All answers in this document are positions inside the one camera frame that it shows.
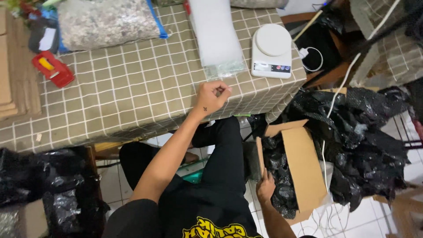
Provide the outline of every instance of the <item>person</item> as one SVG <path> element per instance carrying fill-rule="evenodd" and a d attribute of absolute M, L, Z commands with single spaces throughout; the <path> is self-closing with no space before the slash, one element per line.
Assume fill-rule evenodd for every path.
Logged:
<path fill-rule="evenodd" d="M 238 120 L 229 117 L 198 128 L 206 116 L 224 105 L 231 91 L 222 81 L 200 84 L 196 105 L 160 150 L 139 142 L 123 145 L 119 157 L 134 192 L 110 216 L 104 238 L 262 237 L 244 198 Z M 196 148 L 216 145 L 199 184 L 176 175 L 191 144 Z M 256 190 L 269 237 L 296 237 L 270 202 L 275 190 L 270 172 L 265 170 Z"/>

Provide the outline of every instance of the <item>foot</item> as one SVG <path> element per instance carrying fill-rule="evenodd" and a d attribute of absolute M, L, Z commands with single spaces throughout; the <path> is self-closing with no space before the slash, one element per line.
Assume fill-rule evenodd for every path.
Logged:
<path fill-rule="evenodd" d="M 195 163 L 200 160 L 200 157 L 196 154 L 187 152 L 185 153 L 185 164 Z"/>

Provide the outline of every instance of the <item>white cable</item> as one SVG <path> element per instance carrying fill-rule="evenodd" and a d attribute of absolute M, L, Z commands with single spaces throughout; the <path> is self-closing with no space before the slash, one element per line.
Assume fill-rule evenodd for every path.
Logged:
<path fill-rule="evenodd" d="M 392 4 L 392 6 L 391 6 L 391 8 L 389 9 L 389 11 L 386 13 L 386 15 L 385 15 L 385 17 L 383 18 L 383 20 L 379 23 L 379 25 L 377 25 L 377 27 L 372 31 L 372 33 L 370 34 L 370 36 L 367 38 L 368 40 L 370 40 L 371 38 L 373 38 L 373 36 L 377 33 L 377 31 L 379 31 L 379 29 L 385 24 L 385 22 L 386 22 L 386 20 L 389 18 L 389 16 L 392 14 L 392 11 L 395 9 L 395 7 L 399 4 L 399 2 L 400 2 L 401 0 L 395 0 L 395 2 Z M 343 88 L 343 86 L 345 85 L 345 82 L 346 82 L 346 80 L 347 80 L 347 78 L 348 78 L 348 75 L 349 75 L 349 73 L 350 73 L 350 71 L 351 71 L 351 68 L 352 68 L 352 66 L 355 64 L 355 62 L 357 62 L 357 60 L 358 60 L 358 58 L 360 57 L 360 55 L 361 55 L 361 53 L 358 53 L 356 56 L 355 56 L 355 58 L 354 58 L 354 60 L 351 62 L 351 64 L 349 65 L 349 67 L 348 67 L 348 70 L 347 70 L 347 72 L 346 72 L 346 74 L 345 74 L 345 77 L 344 77 L 344 79 L 343 79 L 343 81 L 342 81 L 342 83 L 341 83 L 341 85 L 339 86 L 339 88 L 338 88 L 338 90 L 336 91 L 336 93 L 335 93 L 335 95 L 333 96 L 333 98 L 332 98 L 332 103 L 331 103 L 331 105 L 330 105 L 330 109 L 329 109 L 329 112 L 328 112 L 328 114 L 327 114 L 327 118 L 329 118 L 329 116 L 331 115 L 331 113 L 332 113 L 332 110 L 333 110 L 333 106 L 334 106 L 334 104 L 335 104 L 335 100 L 336 100 L 336 96 L 339 94 L 339 92 L 341 91 L 341 89 Z M 321 153 L 322 153 L 322 157 L 323 157 L 323 165 L 324 165 L 324 182 L 325 182 L 325 185 L 326 185 L 326 189 L 327 189 L 327 192 L 329 193 L 329 187 L 327 186 L 327 173 L 326 173 L 326 161 L 325 161 L 325 158 L 324 158 L 324 146 L 325 146 L 325 140 L 323 140 L 323 146 L 322 146 L 322 149 L 321 149 Z M 347 226 L 347 224 L 348 224 L 348 219 L 349 219 L 349 204 L 348 204 L 348 215 L 347 215 L 347 220 L 346 220 L 346 224 L 345 224 L 345 227 L 343 227 L 342 228 L 342 230 L 343 231 L 345 231 L 345 229 L 346 229 L 346 226 Z M 329 229 L 329 231 L 331 231 L 332 232 L 332 230 L 336 230 L 335 228 L 333 228 L 333 224 L 332 224 L 332 218 L 330 217 L 330 223 L 331 223 L 331 225 L 332 225 L 332 228 L 329 228 L 328 226 L 326 227 L 326 231 Z M 320 218 L 320 216 L 319 216 L 319 223 L 317 223 L 316 221 L 315 221 L 315 223 L 317 224 L 317 229 L 322 229 L 322 226 L 321 226 L 321 218 Z"/>
<path fill-rule="evenodd" d="M 319 70 L 321 67 L 322 67 L 322 65 L 323 65 L 323 55 L 320 53 L 320 51 L 318 50 L 318 49 L 316 49 L 316 48 L 314 48 L 314 47 L 307 47 L 306 48 L 306 50 L 308 51 L 308 49 L 314 49 L 314 50 L 317 50 L 317 52 L 320 54 L 320 58 L 321 58 L 321 63 L 320 63 L 320 66 L 317 68 L 317 69 L 313 69 L 313 70 L 311 70 L 311 69 L 309 69 L 309 68 L 307 68 L 307 66 L 303 63 L 302 65 L 304 66 L 304 68 L 306 69 L 306 70 L 308 70 L 308 71 L 310 71 L 310 72 L 316 72 L 317 70 Z"/>

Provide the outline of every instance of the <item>hand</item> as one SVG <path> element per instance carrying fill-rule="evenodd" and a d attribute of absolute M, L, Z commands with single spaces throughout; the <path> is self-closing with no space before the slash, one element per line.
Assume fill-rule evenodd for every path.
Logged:
<path fill-rule="evenodd" d="M 232 88 L 220 80 L 201 83 L 197 95 L 197 104 L 192 109 L 192 113 L 203 119 L 219 110 L 228 100 L 231 92 Z"/>
<path fill-rule="evenodd" d="M 267 169 L 264 168 L 263 177 L 260 182 L 257 183 L 255 189 L 260 204 L 270 202 L 270 198 L 272 197 L 275 188 L 275 180 L 273 179 L 272 174 L 267 172 Z"/>

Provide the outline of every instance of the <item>scale platform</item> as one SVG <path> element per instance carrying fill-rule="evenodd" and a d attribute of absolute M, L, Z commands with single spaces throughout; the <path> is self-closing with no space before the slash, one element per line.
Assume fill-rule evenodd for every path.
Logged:
<path fill-rule="evenodd" d="M 291 77 L 289 32 L 281 25 L 265 24 L 253 36 L 251 74 L 256 77 Z"/>

